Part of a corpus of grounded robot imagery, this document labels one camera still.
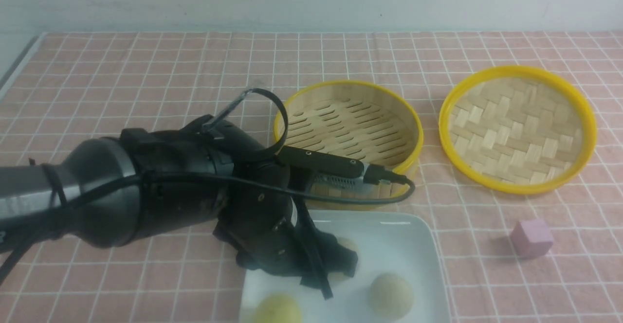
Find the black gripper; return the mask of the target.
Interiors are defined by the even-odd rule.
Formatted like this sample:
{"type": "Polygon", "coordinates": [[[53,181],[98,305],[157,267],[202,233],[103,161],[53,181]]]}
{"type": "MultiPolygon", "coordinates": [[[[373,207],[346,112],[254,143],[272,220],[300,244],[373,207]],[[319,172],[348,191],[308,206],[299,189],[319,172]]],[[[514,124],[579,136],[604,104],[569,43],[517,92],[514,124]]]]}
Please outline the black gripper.
{"type": "Polygon", "coordinates": [[[207,134],[125,128],[120,145],[140,176],[140,202],[125,245],[215,219],[214,236],[237,253],[238,265],[291,272],[300,285],[333,298],[329,256],[336,237],[319,230],[285,189],[294,172],[273,155],[251,159],[259,143],[231,124],[207,134]]]}

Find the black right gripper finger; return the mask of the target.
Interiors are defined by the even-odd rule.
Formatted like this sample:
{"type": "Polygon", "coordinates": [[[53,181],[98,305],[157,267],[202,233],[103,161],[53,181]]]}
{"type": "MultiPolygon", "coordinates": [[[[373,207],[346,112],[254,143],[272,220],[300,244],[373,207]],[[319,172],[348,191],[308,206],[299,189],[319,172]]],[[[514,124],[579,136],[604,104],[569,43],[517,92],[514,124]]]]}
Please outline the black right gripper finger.
{"type": "Polygon", "coordinates": [[[341,246],[337,241],[338,237],[314,231],[312,261],[322,264],[327,277],[330,272],[342,272],[348,277],[353,277],[360,269],[359,256],[356,252],[341,246]]]}

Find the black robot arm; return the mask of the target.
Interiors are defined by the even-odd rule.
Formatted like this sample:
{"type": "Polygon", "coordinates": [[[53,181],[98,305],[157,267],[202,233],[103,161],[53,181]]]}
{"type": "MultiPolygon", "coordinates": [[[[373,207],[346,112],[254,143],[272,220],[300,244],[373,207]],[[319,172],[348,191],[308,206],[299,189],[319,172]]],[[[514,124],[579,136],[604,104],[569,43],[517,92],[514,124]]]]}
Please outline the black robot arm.
{"type": "Polygon", "coordinates": [[[125,128],[80,143],[57,165],[1,168],[1,280],[40,242],[68,234],[118,248],[216,220],[236,263],[332,297],[329,275],[354,277],[358,255],[318,230],[302,195],[311,175],[225,121],[201,132],[125,128]]]}

